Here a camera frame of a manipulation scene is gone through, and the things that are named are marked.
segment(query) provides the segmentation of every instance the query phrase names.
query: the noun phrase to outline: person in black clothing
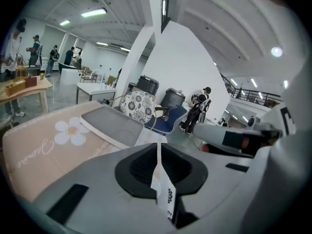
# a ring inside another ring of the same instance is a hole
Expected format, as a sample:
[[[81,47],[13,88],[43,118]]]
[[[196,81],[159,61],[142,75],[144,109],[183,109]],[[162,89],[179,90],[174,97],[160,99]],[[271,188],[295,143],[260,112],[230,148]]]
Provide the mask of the person in black clothing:
[[[186,121],[183,126],[180,126],[182,131],[186,131],[186,133],[191,134],[196,125],[196,122],[199,119],[199,115],[201,112],[204,112],[206,109],[206,105],[209,101],[209,94],[211,92],[210,87],[206,87],[203,89],[204,94],[199,96],[192,96],[192,101],[194,102],[194,107],[189,111]]]
[[[70,62],[72,61],[73,55],[74,55],[74,47],[71,48],[71,50],[68,50],[66,52],[66,58],[65,58],[65,65],[70,65]]]
[[[47,77],[49,77],[52,73],[55,56],[58,54],[58,46],[54,45],[54,48],[50,52],[50,59],[48,60],[48,66],[47,66]]]
[[[33,37],[34,45],[32,48],[27,48],[26,51],[30,52],[29,66],[36,65],[38,60],[38,49],[40,47],[39,35]]]

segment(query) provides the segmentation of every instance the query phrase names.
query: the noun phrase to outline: wooden box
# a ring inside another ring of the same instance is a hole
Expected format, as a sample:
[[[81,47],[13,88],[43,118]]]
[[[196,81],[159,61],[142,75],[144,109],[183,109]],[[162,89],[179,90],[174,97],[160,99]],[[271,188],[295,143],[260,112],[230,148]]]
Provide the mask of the wooden box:
[[[20,80],[18,83],[12,83],[5,87],[5,92],[7,96],[11,96],[19,91],[22,91],[26,88],[25,80]]]
[[[37,77],[26,78],[26,88],[37,86]]]

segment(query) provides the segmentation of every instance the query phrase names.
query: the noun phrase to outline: fluorescent light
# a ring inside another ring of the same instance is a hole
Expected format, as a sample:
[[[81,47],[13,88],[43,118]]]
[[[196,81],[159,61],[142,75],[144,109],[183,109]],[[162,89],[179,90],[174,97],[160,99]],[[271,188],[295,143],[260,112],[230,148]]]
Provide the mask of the fluorescent light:
[[[106,14],[106,10],[101,8],[93,11],[89,11],[86,13],[81,14],[84,18],[91,17],[91,16],[96,16],[96,15],[103,15]]]
[[[274,57],[281,57],[283,55],[283,50],[280,47],[274,47],[271,49],[271,54]]]
[[[122,50],[124,50],[124,51],[128,51],[128,52],[130,52],[130,49],[126,49],[126,48],[122,48],[122,47],[120,47]]]
[[[107,43],[103,43],[103,42],[97,42],[98,45],[104,45],[104,46],[108,46]]]
[[[231,79],[231,81],[234,83],[235,86],[237,86],[237,83],[233,79]]]
[[[69,24],[69,23],[70,23],[70,21],[69,21],[69,20],[66,20],[66,21],[64,21],[64,22],[61,22],[60,25],[61,25],[61,26],[64,26],[64,25],[67,25],[67,24]]]
[[[166,0],[162,1],[162,15],[166,14]]]
[[[254,79],[252,79],[252,82],[253,82],[253,85],[257,87],[257,84],[255,83]]]
[[[286,89],[287,87],[288,87],[288,81],[285,80],[285,81],[284,81],[284,88]]]

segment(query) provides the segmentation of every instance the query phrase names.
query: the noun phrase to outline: white table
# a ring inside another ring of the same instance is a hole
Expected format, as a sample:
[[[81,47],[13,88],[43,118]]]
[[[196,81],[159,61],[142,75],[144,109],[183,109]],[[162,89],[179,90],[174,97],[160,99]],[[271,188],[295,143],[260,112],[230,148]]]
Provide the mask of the white table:
[[[77,83],[77,90],[76,90],[76,104],[78,104],[78,94],[79,89],[84,91],[86,94],[89,95],[89,101],[92,100],[93,95],[101,95],[101,94],[108,94],[108,93],[114,93],[113,99],[115,97],[116,89],[113,88],[105,88],[104,83],[83,83],[79,82]]]
[[[82,72],[78,69],[62,69],[62,74],[60,75],[60,83],[62,85],[73,85],[80,82]]]

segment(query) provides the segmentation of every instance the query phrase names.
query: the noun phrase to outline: person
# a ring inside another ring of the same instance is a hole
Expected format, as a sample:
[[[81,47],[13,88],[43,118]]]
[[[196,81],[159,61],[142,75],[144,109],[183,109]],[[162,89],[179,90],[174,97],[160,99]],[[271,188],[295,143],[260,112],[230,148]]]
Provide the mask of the person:
[[[25,31],[27,21],[19,20],[13,33],[9,36],[5,51],[1,51],[4,56],[1,57],[1,81],[8,81],[15,78],[15,70],[18,65],[18,54],[20,51],[21,36],[20,33]],[[24,117],[25,113],[19,108],[17,100],[7,102],[4,107],[8,117],[12,118],[11,104],[16,116]]]
[[[40,47],[39,35],[35,35],[33,39],[34,39],[33,47],[26,49],[27,52],[30,52],[29,66],[36,65],[39,55],[38,53]]]
[[[65,65],[70,65],[71,61],[72,61],[72,58],[73,58],[73,55],[74,55],[74,47],[71,48],[71,50],[68,50],[66,52],[66,58],[65,58],[65,61],[64,61],[64,64]]]
[[[78,53],[78,55],[75,57],[77,61],[77,69],[81,69],[81,51]]]
[[[199,95],[199,96],[198,95],[192,96],[194,107],[189,111],[189,114],[184,124],[180,126],[180,129],[182,131],[187,130],[186,133],[189,135],[193,132],[195,124],[199,119],[200,113],[205,112],[206,106],[208,105],[208,102],[209,102],[209,94],[211,93],[211,88],[206,87],[203,90],[204,90],[204,94]]]
[[[116,79],[114,80],[114,82],[113,82],[113,85],[112,85],[113,88],[116,88],[116,86],[117,86],[117,82],[118,82],[118,79],[119,79],[121,70],[122,70],[122,68],[119,70],[118,75],[117,75],[117,78],[116,78]]]
[[[58,46],[54,45],[54,48],[50,52],[50,59],[48,60],[46,77],[49,77],[51,75],[54,61],[56,60],[57,55],[58,55]]]

